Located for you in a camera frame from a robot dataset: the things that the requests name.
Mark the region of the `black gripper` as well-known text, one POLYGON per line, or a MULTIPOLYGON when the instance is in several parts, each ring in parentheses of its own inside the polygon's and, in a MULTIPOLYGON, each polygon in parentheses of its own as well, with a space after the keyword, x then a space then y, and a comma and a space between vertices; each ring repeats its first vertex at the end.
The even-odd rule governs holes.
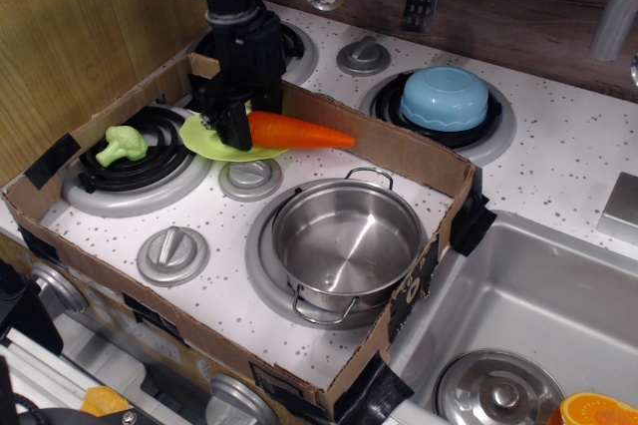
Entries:
POLYGON ((216 82, 207 88, 203 116, 223 144, 247 152, 252 148, 252 138, 245 105, 226 105, 226 98, 233 89, 251 89, 253 111, 282 113, 286 65, 281 22, 272 11, 208 11, 205 19, 214 34, 220 71, 216 82))

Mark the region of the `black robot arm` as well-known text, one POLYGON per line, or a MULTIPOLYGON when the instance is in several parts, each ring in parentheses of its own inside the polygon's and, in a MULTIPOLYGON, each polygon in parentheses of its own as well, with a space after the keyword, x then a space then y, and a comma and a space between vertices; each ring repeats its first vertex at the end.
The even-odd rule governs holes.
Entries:
POLYGON ((205 0, 219 72, 195 93, 202 123, 241 151, 252 148, 245 104, 282 112, 286 71, 279 17, 262 0, 205 0))

